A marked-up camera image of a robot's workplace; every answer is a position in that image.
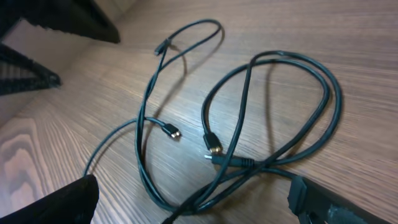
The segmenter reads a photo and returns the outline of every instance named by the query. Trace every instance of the coiled cable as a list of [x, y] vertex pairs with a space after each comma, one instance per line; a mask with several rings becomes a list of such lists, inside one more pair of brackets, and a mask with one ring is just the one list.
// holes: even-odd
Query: coiled cable
[[[183, 50], [176, 56], [172, 57], [170, 60], [167, 62], [164, 62], [167, 49], [170, 47], [170, 43], [172, 39], [182, 32], [183, 30], [197, 25], [197, 24], [202, 24], [202, 23], [212, 23], [217, 25], [216, 31], [209, 35], [207, 38], [197, 42], [196, 44], [192, 45], [191, 47], [187, 48], [186, 50]], [[178, 31], [174, 32], [170, 37], [168, 37], [166, 40], [164, 40], [156, 49], [155, 49], [155, 54], [156, 55], [161, 55], [159, 65], [157, 67], [156, 72], [150, 79], [148, 86], [144, 92], [144, 97], [143, 101], [141, 103], [141, 107], [138, 112], [138, 117], [137, 119], [132, 119], [121, 126], [117, 127], [115, 130], [113, 130], [101, 143], [100, 145], [95, 149], [93, 155], [90, 157], [87, 166], [85, 168], [85, 171], [83, 175], [86, 175], [88, 172], [88, 169], [90, 168], [90, 164], [93, 162], [93, 159], [95, 155], [98, 153], [98, 151], [103, 147], [103, 145], [106, 143], [107, 140], [109, 140], [114, 134], [116, 134], [120, 129], [123, 127], [136, 122], [136, 138], [134, 141], [135, 145], [135, 152], [136, 152], [136, 157], [137, 157], [137, 164], [138, 164], [138, 169], [140, 173], [140, 177], [142, 180], [142, 184], [144, 185], [144, 188], [146, 192], [148, 193], [149, 197], [161, 208], [173, 212], [170, 217], [168, 217], [166, 220], [163, 221], [163, 224], [167, 223], [173, 223], [174, 220], [180, 216], [180, 215], [193, 215], [196, 213], [203, 212], [204, 210], [207, 210], [214, 205], [216, 205], [219, 201], [223, 200], [225, 197], [233, 193], [237, 188], [242, 186], [247, 180], [249, 180], [252, 176], [260, 173], [260, 172], [268, 172], [268, 173], [273, 173], [273, 174], [278, 174], [281, 176], [284, 176], [288, 179], [292, 179], [295, 174], [288, 172], [286, 170], [282, 170], [279, 168], [276, 168], [276, 166], [279, 165], [284, 165], [284, 164], [289, 164], [291, 162], [298, 161], [300, 159], [303, 159], [304, 157], [307, 157], [311, 154], [313, 154], [315, 151], [319, 150], [326, 142], [331, 138], [333, 135], [333, 132], [335, 131], [340, 116], [341, 116], [341, 110], [343, 106], [343, 96], [341, 92], [341, 88], [337, 82], [337, 79], [335, 76], [321, 63], [317, 62], [316, 60], [309, 58], [307, 56], [293, 53], [293, 52], [284, 52], [281, 50], [275, 50], [275, 51], [268, 51], [268, 52], [263, 52], [260, 54], [257, 54], [254, 56], [251, 61], [248, 64], [242, 65], [238, 68], [235, 68], [234, 70], [230, 71], [224, 78], [222, 78], [214, 87], [213, 89], [209, 92], [208, 96], [205, 98], [203, 102], [203, 106], [201, 109], [201, 121], [203, 125], [203, 130], [204, 130], [204, 140], [206, 142], [206, 145], [208, 149], [211, 152], [216, 152], [213, 153], [212, 156], [208, 157], [209, 159], [212, 160], [214, 164], [219, 164], [221, 165], [221, 169], [218, 171], [216, 174], [216, 177], [214, 180], [209, 183], [208, 185], [202, 187], [201, 189], [197, 190], [194, 194], [192, 194], [189, 198], [186, 199], [179, 207], [175, 207], [171, 204], [169, 204], [160, 194], [160, 192], [157, 190], [156, 186], [153, 183], [153, 180], [151, 179], [148, 171], [146, 170], [145, 163], [144, 163], [144, 158], [142, 155], [142, 135], [143, 135], [143, 130], [144, 130], [144, 120], [148, 120], [151, 122], [154, 122], [158, 124], [159, 126], [162, 127], [162, 130], [167, 133], [170, 137], [176, 138], [177, 136], [180, 136], [179, 130], [172, 126], [171, 124], [165, 124], [158, 119], [155, 118], [146, 118], [145, 117], [145, 110], [146, 110], [146, 102], [150, 97], [150, 94], [152, 93], [152, 90], [155, 87], [155, 83], [157, 80], [157, 77], [159, 76], [159, 73], [170, 63], [172, 63], [174, 60], [178, 59], [179, 57], [183, 56], [187, 52], [191, 51], [195, 47], [205, 43], [206, 41], [210, 40], [212, 37], [214, 37], [219, 31], [222, 30], [221, 24], [213, 19], [204, 19], [200, 21], [193, 22], [189, 25], [186, 25], [185, 27], [179, 29]], [[266, 59], [266, 60], [258, 60], [258, 58], [263, 57], [263, 56], [270, 56], [270, 55], [276, 55], [276, 56], [282, 56], [282, 58], [273, 58], [273, 59]], [[271, 156], [269, 156], [267, 159], [264, 159], [263, 161], [254, 161], [252, 159], [248, 158], [233, 158], [233, 153], [236, 148], [236, 145], [239, 140], [239, 136], [241, 134], [241, 130], [243, 127], [244, 123], [244, 117], [245, 117], [245, 112], [246, 112], [246, 104], [248, 100], [248, 92], [249, 92], [249, 85], [250, 85], [250, 79], [251, 79], [251, 70], [255, 66], [259, 65], [265, 65], [265, 64], [270, 64], [270, 63], [282, 63], [286, 65], [291, 65], [298, 67], [302, 70], [305, 70], [309, 74], [311, 74], [313, 77], [315, 77], [321, 84], [323, 88], [323, 97], [322, 100], [320, 101], [319, 105], [311, 115], [310, 119], [304, 124], [304, 126], [301, 128], [301, 130], [293, 137], [292, 140], [290, 140], [287, 144], [282, 146], [279, 150], [277, 150], [275, 153], [273, 153]], [[316, 120], [321, 116], [322, 112], [324, 111], [328, 100], [330, 99], [330, 87], [328, 86], [325, 78], [317, 72], [314, 68], [311, 66], [317, 68], [320, 70], [324, 75], [330, 80], [331, 85], [333, 87], [334, 93], [335, 93], [335, 110], [332, 116], [332, 119], [330, 121], [329, 126], [326, 128], [325, 132], [321, 136], [321, 138], [316, 141], [312, 146], [307, 148], [306, 150], [292, 156], [289, 158], [283, 158], [279, 159], [281, 155], [283, 155], [285, 152], [287, 152], [289, 149], [291, 149], [293, 146], [295, 146], [312, 128], [312, 126], [315, 124]], [[235, 131], [233, 134], [233, 137], [231, 139], [231, 142], [228, 146], [228, 150], [225, 155], [220, 154], [220, 149], [221, 143], [219, 142], [218, 138], [214, 133], [211, 132], [210, 125], [208, 124], [208, 108], [210, 107], [211, 100], [213, 97], [216, 95], [217, 91], [233, 76], [239, 74], [240, 72], [243, 72], [246, 70], [246, 79], [244, 82], [244, 88], [243, 88], [243, 93], [241, 97], [241, 105], [239, 109], [239, 117], [238, 117], [238, 122], [235, 127]], [[226, 173], [226, 170], [229, 166], [237, 166], [241, 167], [240, 170], [231, 172], [229, 174]], [[218, 195], [214, 196], [213, 198], [208, 199], [208, 197], [215, 191], [217, 186], [222, 184], [223, 182], [226, 182], [228, 180], [231, 180], [233, 178], [239, 177], [238, 180], [233, 182], [227, 189], [219, 193]]]

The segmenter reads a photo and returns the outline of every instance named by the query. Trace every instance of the cable connector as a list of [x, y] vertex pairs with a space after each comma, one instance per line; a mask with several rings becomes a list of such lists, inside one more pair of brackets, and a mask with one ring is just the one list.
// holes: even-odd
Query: cable connector
[[157, 48], [155, 49], [155, 55], [158, 56], [166, 49], [169, 44], [169, 39], [165, 39]]
[[181, 136], [180, 130], [178, 130], [178, 128], [176, 128], [172, 124], [163, 125], [162, 126], [162, 130], [163, 130], [164, 133], [166, 133], [171, 138], [179, 138]]
[[203, 136], [207, 149], [212, 154], [217, 154], [223, 150], [220, 140], [215, 133], [208, 133]]
[[[214, 165], [222, 165], [225, 160], [225, 155], [213, 154], [211, 156], [205, 156], [206, 159], [211, 159], [211, 163]], [[230, 167], [242, 167], [242, 168], [252, 168], [255, 165], [254, 159], [243, 158], [243, 157], [232, 157], [229, 161], [228, 166]]]

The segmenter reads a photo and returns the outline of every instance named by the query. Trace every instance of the wood grain surface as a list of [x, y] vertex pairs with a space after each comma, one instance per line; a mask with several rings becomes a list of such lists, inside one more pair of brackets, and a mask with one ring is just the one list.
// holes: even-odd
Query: wood grain surface
[[[216, 174], [217, 167], [203, 158], [208, 151], [200, 108], [209, 90], [254, 54], [280, 49], [326, 65], [345, 96], [333, 139], [286, 169], [398, 223], [397, 11], [396, 0], [136, 2], [118, 22], [121, 44], [91, 45], [61, 74], [61, 89], [41, 91], [0, 129], [0, 216], [78, 179], [96, 145], [136, 116], [158, 63], [154, 49], [179, 27], [209, 17], [224, 25], [223, 43], [214, 51], [217, 35], [187, 54], [185, 63], [179, 59], [167, 67], [148, 102], [148, 115], [157, 114], [183, 133], [173, 141], [148, 126], [147, 166], [165, 197], [179, 204]], [[184, 49], [213, 29], [196, 26], [174, 44]], [[243, 78], [242, 73], [231, 79], [210, 108], [211, 128], [224, 147], [236, 124]], [[296, 68], [255, 68], [236, 154], [263, 159], [281, 147], [308, 119], [321, 93], [317, 81]], [[297, 150], [317, 140], [332, 109], [333, 104]], [[134, 125], [115, 138], [93, 169], [100, 187], [93, 223], [159, 223], [170, 214], [146, 194], [133, 141]], [[288, 209], [289, 187], [281, 177], [259, 175], [211, 211], [176, 223], [298, 223]]]

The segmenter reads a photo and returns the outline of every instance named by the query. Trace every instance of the black object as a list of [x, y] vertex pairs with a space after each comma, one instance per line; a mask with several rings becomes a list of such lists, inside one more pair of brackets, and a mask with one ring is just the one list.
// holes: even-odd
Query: black object
[[[60, 30], [112, 43], [120, 42], [117, 28], [93, 0], [2, 0], [0, 40], [21, 18], [44, 29]], [[9, 78], [7, 74], [7, 78], [1, 78], [0, 74], [0, 96], [61, 85], [57, 74], [2, 43], [0, 60], [35, 75], [30, 78]]]
[[90, 224], [99, 198], [98, 183], [87, 175], [4, 218], [1, 224]]
[[349, 200], [305, 177], [296, 176], [290, 186], [289, 208], [300, 224], [387, 224]]

